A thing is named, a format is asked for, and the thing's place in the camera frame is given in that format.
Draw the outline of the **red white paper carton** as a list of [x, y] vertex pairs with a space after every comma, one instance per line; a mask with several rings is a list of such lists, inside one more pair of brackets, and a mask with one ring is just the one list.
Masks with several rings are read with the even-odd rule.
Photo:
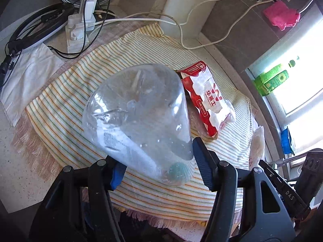
[[198, 61], [176, 71], [188, 96], [188, 110], [199, 134], [216, 139], [222, 129], [236, 121], [233, 105], [216, 84], [208, 65]]

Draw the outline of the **clear plastic bottle with label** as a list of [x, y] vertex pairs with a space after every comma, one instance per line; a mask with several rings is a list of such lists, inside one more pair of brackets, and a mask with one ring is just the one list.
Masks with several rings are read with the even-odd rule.
[[194, 173], [185, 91], [160, 63], [128, 67], [104, 80], [83, 111], [84, 135], [132, 170], [181, 186]]

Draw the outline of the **pink translucent plastic bag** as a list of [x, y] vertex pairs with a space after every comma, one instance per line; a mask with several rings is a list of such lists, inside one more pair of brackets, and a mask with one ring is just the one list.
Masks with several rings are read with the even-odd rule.
[[257, 167], [259, 161], [263, 159], [265, 151], [265, 138], [264, 128], [259, 126], [255, 131], [251, 139], [250, 155], [249, 155], [249, 170]]

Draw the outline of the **blue sponge on sill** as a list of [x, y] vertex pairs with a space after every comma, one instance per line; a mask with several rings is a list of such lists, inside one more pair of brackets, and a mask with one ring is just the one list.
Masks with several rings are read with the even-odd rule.
[[288, 127], [281, 131], [281, 147], [285, 155], [294, 155], [291, 133]]

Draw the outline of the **green dish soap bottle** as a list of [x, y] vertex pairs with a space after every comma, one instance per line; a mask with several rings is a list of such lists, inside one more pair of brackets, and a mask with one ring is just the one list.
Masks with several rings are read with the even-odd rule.
[[288, 80], [290, 70], [295, 67], [298, 61], [299, 56], [295, 59], [291, 59], [289, 62], [280, 63], [269, 71], [258, 75], [254, 80], [254, 85], [258, 93], [262, 97], [270, 95], [276, 88]]

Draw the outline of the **white paper sheet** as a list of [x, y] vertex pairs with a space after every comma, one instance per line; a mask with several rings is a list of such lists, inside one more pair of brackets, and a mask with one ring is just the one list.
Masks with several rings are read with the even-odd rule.
[[27, 105], [64, 64], [45, 44], [23, 52], [9, 81], [1, 92], [1, 103], [7, 118], [16, 126]]

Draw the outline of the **white power strip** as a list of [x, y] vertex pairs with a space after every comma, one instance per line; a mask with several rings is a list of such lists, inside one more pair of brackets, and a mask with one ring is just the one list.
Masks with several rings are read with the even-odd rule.
[[93, 14], [89, 20], [85, 20], [86, 31], [84, 30], [83, 17], [81, 14], [73, 14], [68, 17], [65, 26], [67, 52], [69, 54], [79, 53], [84, 45], [84, 49], [88, 46], [89, 40], [87, 32], [93, 31], [96, 19]]

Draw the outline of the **white charger plug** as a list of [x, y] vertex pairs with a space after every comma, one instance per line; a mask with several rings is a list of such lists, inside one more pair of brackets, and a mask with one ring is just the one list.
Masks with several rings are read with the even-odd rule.
[[81, 15], [81, 22], [85, 20], [86, 23], [95, 22], [94, 10], [97, 0], [81, 0], [79, 6], [79, 14]]

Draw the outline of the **pink cloth on wall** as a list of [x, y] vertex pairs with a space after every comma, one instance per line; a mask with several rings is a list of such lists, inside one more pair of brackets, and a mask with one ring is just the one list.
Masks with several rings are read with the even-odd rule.
[[263, 15], [280, 31], [284, 31], [287, 27], [295, 27], [301, 18], [301, 14], [296, 9], [290, 9], [280, 0], [264, 9]]

